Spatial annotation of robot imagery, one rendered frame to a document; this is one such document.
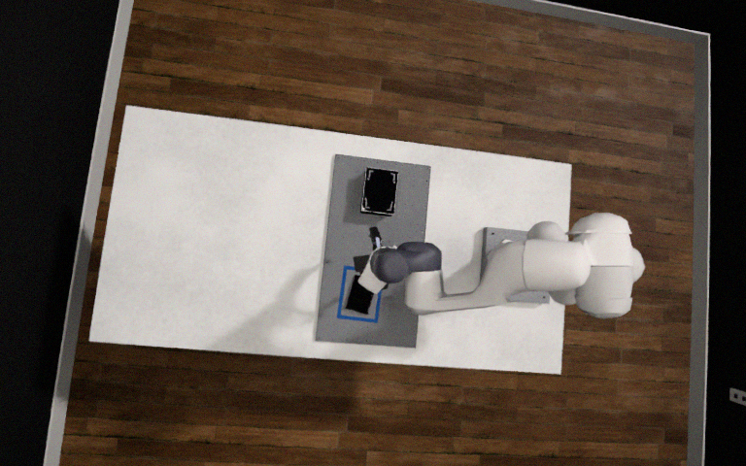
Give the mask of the blue tape outline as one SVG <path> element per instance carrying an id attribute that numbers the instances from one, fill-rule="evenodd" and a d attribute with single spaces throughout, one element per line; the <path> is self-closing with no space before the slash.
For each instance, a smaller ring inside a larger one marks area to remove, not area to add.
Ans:
<path id="1" fill-rule="evenodd" d="M 342 278 L 342 284 L 341 284 L 341 291 L 340 291 L 340 298 L 339 298 L 339 305 L 338 305 L 338 312 L 337 312 L 337 318 L 343 318 L 343 319 L 350 319 L 350 320 L 359 320 L 359 321 L 367 321 L 367 322 L 375 322 L 378 323 L 378 317 L 379 317 L 379 310 L 380 310 L 380 302 L 381 302 L 381 295 L 382 290 L 378 293 L 377 298 L 377 306 L 376 306 L 376 314 L 375 319 L 372 318 L 364 318 L 364 317 L 356 317 L 356 316 L 341 316 L 341 309 L 342 309 L 342 302 L 343 302 L 343 295 L 344 295 L 344 288 L 345 288 L 345 281 L 346 281 L 346 275 L 347 275 L 347 269 L 348 270 L 354 270 L 355 267 L 352 266 L 345 266 L 344 265 L 344 271 L 343 271 L 343 278 Z"/>

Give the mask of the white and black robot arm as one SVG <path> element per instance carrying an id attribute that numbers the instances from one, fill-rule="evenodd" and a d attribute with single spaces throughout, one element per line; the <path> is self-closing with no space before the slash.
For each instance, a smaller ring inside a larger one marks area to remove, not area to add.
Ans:
<path id="1" fill-rule="evenodd" d="M 431 243 L 380 247 L 353 260 L 358 283 L 374 294 L 404 280 L 404 305 L 418 316 L 495 307 L 521 292 L 548 291 L 556 303 L 605 319 L 629 311 L 632 284 L 645 268 L 628 234 L 627 221 L 612 214 L 582 217 L 565 234 L 556 222 L 538 222 L 526 240 L 503 239 L 474 291 L 456 294 L 444 292 L 441 250 Z"/>

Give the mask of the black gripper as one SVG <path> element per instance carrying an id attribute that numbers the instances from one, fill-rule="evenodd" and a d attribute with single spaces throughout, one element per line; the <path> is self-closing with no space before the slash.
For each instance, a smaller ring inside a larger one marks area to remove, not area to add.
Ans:
<path id="1" fill-rule="evenodd" d="M 368 235 L 368 238 L 371 239 L 372 246 L 373 246 L 372 251 L 374 251 L 376 248 L 382 247 L 381 246 L 382 238 L 380 237 L 380 232 L 378 232 L 377 227 L 372 227 L 372 228 L 369 228 L 368 230 L 369 230 L 369 233 L 370 233 Z M 385 290 L 385 289 L 388 289 L 388 288 L 389 288 L 389 285 L 386 284 L 382 288 L 382 290 Z"/>

